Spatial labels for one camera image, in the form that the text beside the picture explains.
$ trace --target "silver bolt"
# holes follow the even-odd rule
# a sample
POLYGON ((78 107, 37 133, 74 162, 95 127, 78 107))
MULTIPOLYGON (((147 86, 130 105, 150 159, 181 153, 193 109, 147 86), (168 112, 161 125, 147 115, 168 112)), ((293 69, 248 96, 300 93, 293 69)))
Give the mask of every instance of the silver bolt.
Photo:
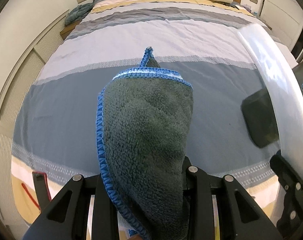
POLYGON ((190 166, 190 167, 188 168, 188 170, 189 170, 190 172, 197 172, 197 171, 198 171, 198 168, 195 167, 195 166, 190 166))
POLYGON ((232 182, 234 180, 234 177, 231 176, 231 175, 226 175, 225 180, 228 181, 228 182, 232 182))
POLYGON ((72 177, 72 179, 73 179, 74 181, 79 181, 79 180, 81 180, 81 175, 80 175, 80 174, 76 174, 76 175, 74 175, 74 176, 72 177))
POLYGON ((296 217, 296 211, 292 211, 290 214, 290 219, 293 220, 296 217))
POLYGON ((296 183, 296 189, 297 190, 300 190, 300 188, 302 187, 302 185, 298 182, 298 183, 296 183))

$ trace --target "nightstand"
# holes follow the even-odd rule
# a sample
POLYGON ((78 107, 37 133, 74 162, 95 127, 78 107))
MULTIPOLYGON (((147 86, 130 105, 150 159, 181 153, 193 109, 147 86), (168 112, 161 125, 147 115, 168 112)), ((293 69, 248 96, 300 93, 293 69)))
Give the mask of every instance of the nightstand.
POLYGON ((67 26, 65 26, 65 28, 60 32, 60 36, 62 37, 63 40, 65 40, 67 38, 67 36, 72 32, 72 30, 78 25, 80 24, 80 21, 76 21, 72 24, 69 24, 67 26))

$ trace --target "white plastic strip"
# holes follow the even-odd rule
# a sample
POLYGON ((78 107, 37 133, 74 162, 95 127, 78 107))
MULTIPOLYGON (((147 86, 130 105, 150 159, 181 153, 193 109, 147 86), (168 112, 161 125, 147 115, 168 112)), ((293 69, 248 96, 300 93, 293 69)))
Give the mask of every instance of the white plastic strip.
MULTIPOLYGON (((285 57, 258 24, 237 31, 268 89, 273 104, 282 156, 303 179, 303 95, 285 57)), ((276 200, 276 217, 280 217, 284 194, 276 200)))

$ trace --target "yellow stripe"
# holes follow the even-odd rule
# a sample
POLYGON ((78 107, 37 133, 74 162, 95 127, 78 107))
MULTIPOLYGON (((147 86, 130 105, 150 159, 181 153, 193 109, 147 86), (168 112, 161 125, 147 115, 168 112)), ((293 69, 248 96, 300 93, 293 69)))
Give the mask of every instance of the yellow stripe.
POLYGON ((187 2, 187 3, 193 3, 193 4, 214 6, 214 7, 234 11, 234 12, 237 12, 237 13, 246 14, 246 15, 249 15, 249 16, 253 17, 253 15, 251 13, 249 13, 247 10, 245 10, 243 8, 240 8, 238 10, 234 7, 230 7, 230 6, 220 4, 220 3, 212 2, 210 0, 130 0, 130 1, 122 1, 122 2, 117 2, 117 0, 115 0, 115 3, 112 3, 110 5, 99 6, 99 3, 96 4, 95 7, 92 9, 92 11, 90 13, 103 12, 105 10, 113 9, 113 8, 116 8, 116 7, 119 7, 119 6, 125 6, 125 5, 130 5, 130 4, 133 4, 133 3, 143 3, 143 2, 187 2))

